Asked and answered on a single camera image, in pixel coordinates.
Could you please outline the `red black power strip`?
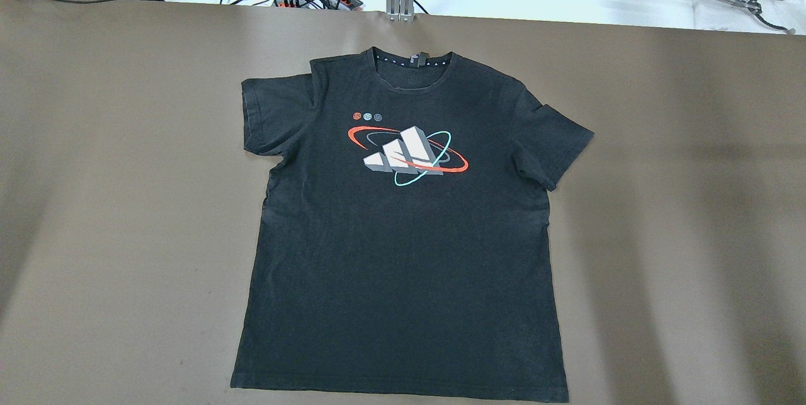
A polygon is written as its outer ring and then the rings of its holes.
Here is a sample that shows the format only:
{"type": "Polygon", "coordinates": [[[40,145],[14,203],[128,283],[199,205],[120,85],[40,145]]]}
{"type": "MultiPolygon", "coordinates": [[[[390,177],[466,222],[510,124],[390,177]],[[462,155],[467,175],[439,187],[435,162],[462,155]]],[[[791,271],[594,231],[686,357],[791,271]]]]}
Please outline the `red black power strip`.
{"type": "Polygon", "coordinates": [[[334,9],[335,11],[361,11],[363,1],[361,0],[326,0],[326,9],[334,9]]]}

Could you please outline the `black graphic t-shirt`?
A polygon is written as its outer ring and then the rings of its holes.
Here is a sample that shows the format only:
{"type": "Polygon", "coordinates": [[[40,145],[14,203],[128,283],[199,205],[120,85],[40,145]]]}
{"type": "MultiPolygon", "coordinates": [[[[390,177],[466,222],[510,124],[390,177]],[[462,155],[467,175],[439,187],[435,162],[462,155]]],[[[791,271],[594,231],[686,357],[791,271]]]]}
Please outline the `black graphic t-shirt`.
{"type": "Polygon", "coordinates": [[[230,386],[567,402],[549,193],[593,133],[518,79],[377,47],[242,82],[279,156],[230,386]]]}

